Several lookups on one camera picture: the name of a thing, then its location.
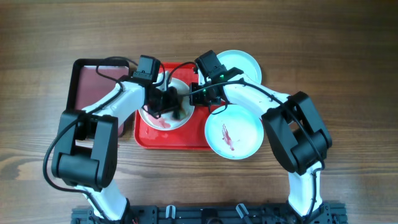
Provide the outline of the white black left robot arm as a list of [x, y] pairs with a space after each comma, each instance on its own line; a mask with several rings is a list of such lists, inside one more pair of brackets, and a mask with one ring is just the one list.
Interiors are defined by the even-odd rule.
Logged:
[[[142, 107], [155, 118], [179, 110], [189, 91], [187, 84], [175, 78], [162, 85], [118, 81], [96, 103], [82, 110], [65, 110], [44, 158], [45, 180], [57, 190], [83, 194], [93, 208], [88, 217], [93, 223], [134, 223], [131, 204], [113, 179], [119, 127]], [[52, 182], [49, 172], [67, 187]]]

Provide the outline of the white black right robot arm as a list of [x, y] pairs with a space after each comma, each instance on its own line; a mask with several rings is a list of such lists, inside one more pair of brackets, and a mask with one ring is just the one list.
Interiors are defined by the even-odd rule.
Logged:
[[246, 74], [201, 86], [187, 96], [208, 95], [210, 91], [261, 119], [275, 158], [289, 173], [290, 207], [301, 221], [314, 219], [322, 204], [320, 173], [332, 139], [311, 98], [302, 91], [278, 93]]

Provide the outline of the green yellow sponge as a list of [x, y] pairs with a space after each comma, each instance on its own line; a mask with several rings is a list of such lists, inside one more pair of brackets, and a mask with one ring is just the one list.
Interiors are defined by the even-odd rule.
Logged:
[[182, 120], [185, 116], [185, 113], [183, 111], [183, 108], [181, 106], [176, 106], [172, 110], [172, 119], [174, 120]]

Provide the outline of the white plate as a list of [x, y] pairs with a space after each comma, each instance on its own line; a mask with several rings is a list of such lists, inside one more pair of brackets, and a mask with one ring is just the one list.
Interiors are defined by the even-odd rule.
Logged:
[[183, 126], [190, 119], [195, 109], [193, 105], [190, 105], [189, 97], [187, 96], [190, 92], [188, 85], [177, 78], [170, 78], [169, 75], [169, 71], [160, 72], [157, 81], [150, 85], [149, 89], [158, 88], [165, 91], [168, 87], [175, 87], [181, 96], [181, 107], [185, 113], [184, 118], [182, 120], [174, 120], [172, 119], [172, 112], [168, 112], [162, 116], [152, 116], [146, 111], [146, 103], [139, 109], [139, 114], [144, 122], [152, 128], [161, 131], [170, 131]]

